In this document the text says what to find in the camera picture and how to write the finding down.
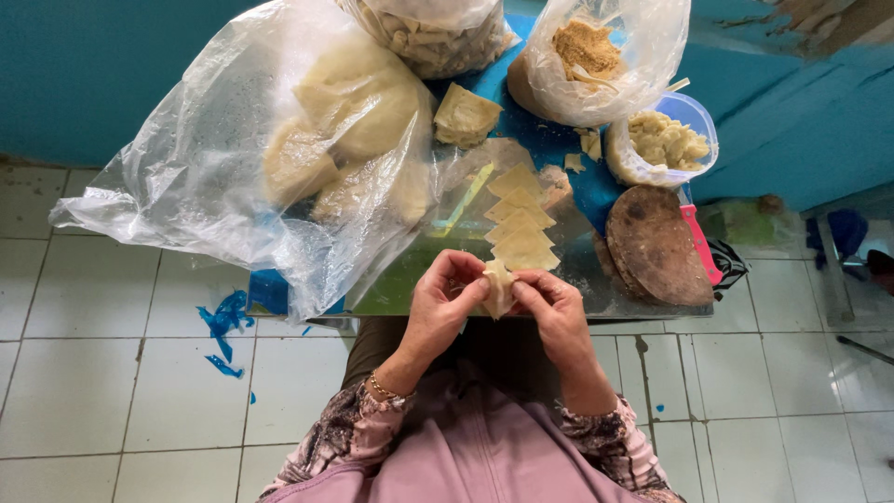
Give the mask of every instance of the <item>stack of dough sheets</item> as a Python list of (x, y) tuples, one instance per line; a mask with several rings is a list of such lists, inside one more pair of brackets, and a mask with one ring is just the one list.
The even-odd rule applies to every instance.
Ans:
[(487, 190), (500, 198), (485, 213), (498, 224), (485, 236), (493, 244), (493, 256), (508, 270), (555, 269), (559, 258), (550, 250), (555, 243), (544, 229), (556, 222), (541, 208), (548, 197), (531, 170), (518, 163), (490, 182)]

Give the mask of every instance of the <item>dark pants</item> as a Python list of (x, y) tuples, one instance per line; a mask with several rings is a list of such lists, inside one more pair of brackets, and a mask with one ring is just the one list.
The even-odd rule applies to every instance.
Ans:
[[(394, 353), (407, 329), (407, 320), (405, 316), (362, 319), (348, 356), (342, 389), (366, 379)], [(470, 360), (495, 386), (519, 400), (551, 405), (559, 396), (558, 372), (544, 353), (533, 319), (470, 318), (463, 333), (429, 371), (450, 368), (457, 358)]]

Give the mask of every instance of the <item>patterned sleeve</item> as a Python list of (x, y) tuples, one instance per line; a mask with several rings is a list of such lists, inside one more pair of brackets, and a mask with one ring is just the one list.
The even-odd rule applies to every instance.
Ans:
[(388, 445), (401, 429), (412, 398), (376, 402), (365, 381), (343, 389), (329, 400), (274, 482), (264, 488), (258, 503), (287, 485), (310, 480), (335, 466), (360, 462), (378, 465), (388, 457)]
[(614, 412), (580, 416), (561, 409), (561, 430), (597, 470), (619, 486), (655, 503), (686, 503), (668, 485), (658, 458), (637, 428), (637, 415), (618, 397)]

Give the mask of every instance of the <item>pink knife handle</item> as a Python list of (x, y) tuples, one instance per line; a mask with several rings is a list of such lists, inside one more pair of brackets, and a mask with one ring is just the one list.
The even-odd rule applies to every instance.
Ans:
[(704, 265), (704, 270), (708, 273), (711, 286), (718, 285), (723, 279), (723, 273), (714, 265), (711, 247), (708, 246), (707, 240), (704, 239), (702, 227), (698, 226), (698, 222), (696, 222), (696, 205), (687, 204), (686, 206), (680, 206), (679, 211), (683, 214), (683, 219), (686, 220), (686, 223), (689, 224), (689, 229), (692, 230), (692, 237), (694, 238), (693, 241), (696, 242), (698, 256), (702, 259), (702, 265)]

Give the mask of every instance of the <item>bag of breadcrumbs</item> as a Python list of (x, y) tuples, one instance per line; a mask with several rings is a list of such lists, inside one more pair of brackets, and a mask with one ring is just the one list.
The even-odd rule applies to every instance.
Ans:
[(595, 127), (661, 97), (689, 32), (689, 0), (549, 0), (510, 65), (512, 97), (560, 124)]

